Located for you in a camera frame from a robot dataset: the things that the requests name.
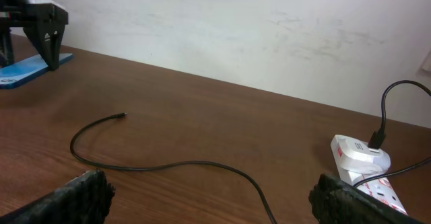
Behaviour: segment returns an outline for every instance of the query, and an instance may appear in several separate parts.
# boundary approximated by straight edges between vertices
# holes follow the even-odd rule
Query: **brown wooden desk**
[[[18,58],[35,51],[14,37]],[[0,91],[0,215],[92,167],[69,153],[71,137],[93,120],[128,112],[88,131],[84,156],[153,166],[200,159],[237,167],[262,187],[279,223],[317,223],[308,193],[321,173],[337,174],[335,134],[367,141],[380,118],[101,54]],[[431,153],[431,129],[388,121],[392,170]],[[431,223],[431,166],[391,178],[407,212]],[[117,187],[106,223],[269,223],[244,178],[214,167],[151,173],[107,170]]]

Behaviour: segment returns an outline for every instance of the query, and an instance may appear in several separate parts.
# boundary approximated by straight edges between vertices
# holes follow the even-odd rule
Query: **white power strip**
[[[367,147],[368,143],[359,141],[357,139],[353,139],[351,137],[343,136],[343,135],[336,135],[331,142],[332,154],[334,155],[334,159],[337,164],[339,177],[344,182],[353,186],[355,183],[359,182],[360,180],[373,177],[377,174],[359,174],[356,172],[345,170],[340,166],[341,157],[344,154],[344,152],[340,147],[340,142],[345,141],[346,139],[348,139],[351,142],[361,144],[361,146],[364,146],[364,147]],[[397,194],[395,194],[395,191],[393,190],[387,178],[381,178],[378,180],[372,180],[367,183],[364,183],[358,186],[358,190],[361,190],[367,195],[376,198],[377,200],[389,205],[390,207],[394,208],[395,210],[405,215],[407,214],[403,205],[401,204],[401,201],[399,200]]]

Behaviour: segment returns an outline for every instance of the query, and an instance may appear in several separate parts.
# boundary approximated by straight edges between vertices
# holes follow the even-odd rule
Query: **white wall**
[[[63,44],[379,115],[392,82],[431,87],[431,0],[55,0]],[[431,98],[405,85],[389,118],[431,127]]]

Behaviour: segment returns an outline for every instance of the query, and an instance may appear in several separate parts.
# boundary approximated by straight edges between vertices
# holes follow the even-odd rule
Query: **black charging cable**
[[[394,88],[397,85],[400,85],[402,83],[409,83],[412,85],[416,85],[419,88],[423,89],[429,96],[431,96],[431,91],[425,87],[424,85],[422,85],[421,83],[418,83],[416,81],[412,81],[412,80],[401,80],[401,81],[397,81],[393,84],[391,84],[388,88],[386,88],[385,92],[383,92],[382,95],[382,102],[381,102],[381,107],[382,107],[382,124],[380,125],[380,129],[377,132],[374,132],[371,136],[370,141],[368,142],[368,147],[371,149],[380,149],[381,145],[383,144],[383,141],[386,137],[385,134],[385,127],[386,127],[386,96],[389,93],[389,91]],[[395,176],[397,174],[402,174],[405,173],[409,170],[415,169],[419,166],[422,166],[424,164],[430,163],[431,162],[431,157],[426,158],[425,160],[422,160],[421,162],[414,164],[412,166],[409,166],[407,168],[404,168],[402,170],[398,170],[395,172],[391,172],[391,173],[387,173],[387,174],[381,174],[381,175],[377,175],[377,176],[373,176],[373,177],[369,177],[366,178],[364,180],[361,180],[359,182],[357,182],[356,184],[353,185],[353,187],[358,187],[361,184],[365,184],[371,180],[377,180],[380,178],[385,178],[385,177],[389,177],[389,176]]]
[[[85,163],[85,164],[88,164],[88,165],[92,165],[92,166],[95,166],[95,167],[101,167],[101,168],[111,169],[111,170],[140,171],[140,172],[144,172],[144,171],[165,170],[167,168],[176,167],[176,166],[180,166],[180,165],[197,164],[197,165],[211,165],[211,166],[214,166],[214,167],[220,167],[222,169],[232,171],[232,172],[234,172],[236,174],[239,174],[242,177],[246,178],[256,188],[257,192],[259,193],[259,196],[261,197],[263,206],[265,207],[265,210],[267,211],[269,220],[271,221],[272,224],[277,224],[277,221],[275,220],[275,217],[272,214],[271,209],[269,208],[268,202],[267,202],[267,200],[265,198],[265,195],[263,194],[263,191],[261,190],[261,187],[259,187],[259,185],[256,183],[256,181],[254,179],[252,179],[248,174],[246,174],[246,173],[244,173],[244,172],[242,172],[242,171],[240,171],[240,170],[238,170],[236,168],[233,168],[233,167],[221,164],[221,163],[215,163],[215,162],[211,162],[211,161],[201,161],[201,160],[181,161],[181,162],[177,162],[177,163],[169,163],[169,164],[166,164],[166,165],[156,166],[156,167],[124,167],[124,166],[109,165],[109,164],[105,164],[105,163],[98,163],[98,162],[95,162],[95,161],[90,161],[88,159],[85,159],[85,158],[79,156],[75,152],[75,143],[76,143],[76,140],[78,139],[78,137],[84,131],[86,131],[89,128],[91,128],[93,126],[96,126],[97,124],[100,124],[100,123],[102,123],[104,121],[111,120],[111,119],[123,118],[126,115],[127,115],[127,113],[115,114],[115,115],[108,116],[108,117],[105,117],[103,119],[97,120],[97,121],[95,121],[93,123],[90,123],[87,126],[83,127],[81,130],[79,130],[75,134],[75,136],[73,136],[73,138],[72,138],[72,140],[70,142],[70,152],[72,153],[72,155],[76,159],[78,159],[79,161],[81,161],[82,163]]]
[[[423,89],[429,96],[431,96],[431,91],[423,86],[421,83],[418,83],[416,81],[412,80],[401,80],[397,81],[393,84],[391,84],[388,88],[386,88],[385,92],[383,92],[382,95],[382,124],[380,125],[380,128],[377,132],[374,132],[371,136],[371,139],[368,142],[368,147],[372,149],[380,149],[381,145],[383,144],[383,141],[385,140],[386,134],[385,134],[385,127],[386,127],[386,96],[389,93],[389,91],[394,88],[397,85],[403,84],[403,83],[409,83],[412,85],[416,85],[419,88]]]

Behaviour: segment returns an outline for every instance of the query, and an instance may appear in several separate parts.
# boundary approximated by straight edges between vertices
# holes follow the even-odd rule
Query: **blue base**
[[[61,53],[59,64],[73,58],[71,53]],[[48,65],[38,54],[0,69],[0,89],[13,89],[48,72]]]

